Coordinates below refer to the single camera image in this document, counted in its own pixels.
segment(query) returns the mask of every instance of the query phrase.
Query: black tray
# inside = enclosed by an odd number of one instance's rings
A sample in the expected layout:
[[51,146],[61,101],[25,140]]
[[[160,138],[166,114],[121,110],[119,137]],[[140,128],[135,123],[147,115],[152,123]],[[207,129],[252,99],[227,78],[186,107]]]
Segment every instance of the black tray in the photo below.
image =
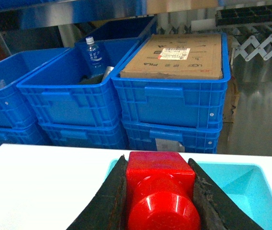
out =
[[216,25],[272,22],[272,5],[220,10]]

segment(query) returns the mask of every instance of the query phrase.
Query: metal shelf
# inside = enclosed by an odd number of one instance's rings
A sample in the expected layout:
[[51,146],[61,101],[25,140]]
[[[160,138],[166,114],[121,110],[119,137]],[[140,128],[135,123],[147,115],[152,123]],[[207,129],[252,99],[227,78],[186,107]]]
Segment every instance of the metal shelf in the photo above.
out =
[[0,11],[0,31],[41,28],[258,0],[60,0]]

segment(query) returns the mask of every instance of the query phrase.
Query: sticker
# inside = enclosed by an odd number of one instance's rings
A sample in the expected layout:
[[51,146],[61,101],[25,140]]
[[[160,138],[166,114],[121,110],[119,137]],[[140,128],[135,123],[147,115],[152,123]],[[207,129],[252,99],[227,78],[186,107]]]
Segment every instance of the sticker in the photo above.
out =
[[164,48],[159,55],[160,60],[186,60],[190,48]]
[[157,151],[185,152],[185,147],[175,140],[155,139]]

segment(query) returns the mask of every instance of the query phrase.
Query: plastic water bottle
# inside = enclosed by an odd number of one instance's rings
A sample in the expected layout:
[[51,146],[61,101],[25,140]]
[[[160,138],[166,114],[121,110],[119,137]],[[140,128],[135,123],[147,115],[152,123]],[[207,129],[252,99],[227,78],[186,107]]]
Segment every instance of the plastic water bottle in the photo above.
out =
[[103,74],[105,72],[105,63],[101,49],[94,43],[93,37],[86,37],[86,43],[88,45],[87,53],[92,77]]

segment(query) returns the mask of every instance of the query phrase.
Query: red object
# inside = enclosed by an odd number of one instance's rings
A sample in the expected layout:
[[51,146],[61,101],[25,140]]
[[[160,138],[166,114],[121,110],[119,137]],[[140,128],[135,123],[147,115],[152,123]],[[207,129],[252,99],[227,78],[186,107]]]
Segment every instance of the red object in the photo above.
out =
[[200,230],[195,172],[177,152],[131,152],[126,170],[128,230]]

